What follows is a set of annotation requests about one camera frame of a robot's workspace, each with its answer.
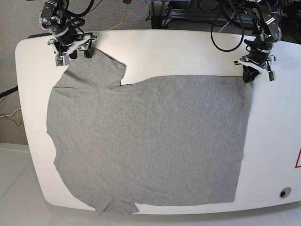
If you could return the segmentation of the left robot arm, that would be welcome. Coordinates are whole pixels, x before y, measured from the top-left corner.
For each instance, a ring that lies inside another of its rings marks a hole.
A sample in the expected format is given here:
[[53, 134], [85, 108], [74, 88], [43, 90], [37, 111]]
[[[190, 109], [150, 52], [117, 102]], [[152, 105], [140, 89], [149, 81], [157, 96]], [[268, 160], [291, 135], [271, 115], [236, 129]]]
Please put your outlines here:
[[[231, 19], [225, 12], [224, 5], [228, 2], [234, 15], [239, 19], [238, 22]], [[272, 65], [276, 57], [271, 54], [275, 43], [282, 38], [282, 33], [272, 15], [270, 4], [266, 0], [245, 0], [243, 6], [235, 6], [233, 1], [219, 1], [220, 13], [215, 18], [210, 31], [213, 45], [222, 52], [232, 52], [242, 43], [246, 44], [248, 55], [242, 56], [234, 62], [234, 65], [243, 66], [243, 80], [250, 83], [260, 73], [267, 73], [269, 81], [275, 80], [275, 72]], [[222, 49], [218, 47], [213, 38], [213, 28], [219, 16], [230, 24], [241, 29], [241, 39], [239, 44], [232, 49]]]

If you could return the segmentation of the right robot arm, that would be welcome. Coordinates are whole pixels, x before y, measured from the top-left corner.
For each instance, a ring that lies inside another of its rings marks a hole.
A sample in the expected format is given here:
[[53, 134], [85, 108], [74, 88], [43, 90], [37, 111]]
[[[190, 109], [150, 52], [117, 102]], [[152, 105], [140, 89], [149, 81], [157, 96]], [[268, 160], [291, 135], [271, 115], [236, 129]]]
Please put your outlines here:
[[84, 32], [84, 16], [90, 12], [94, 1], [90, 1], [84, 12], [76, 14], [68, 10], [68, 0], [47, 0], [38, 17], [38, 24], [43, 30], [53, 35], [48, 45], [54, 48], [56, 66], [65, 66], [70, 59], [76, 59], [78, 51], [87, 59], [92, 58], [92, 41], [97, 36]]

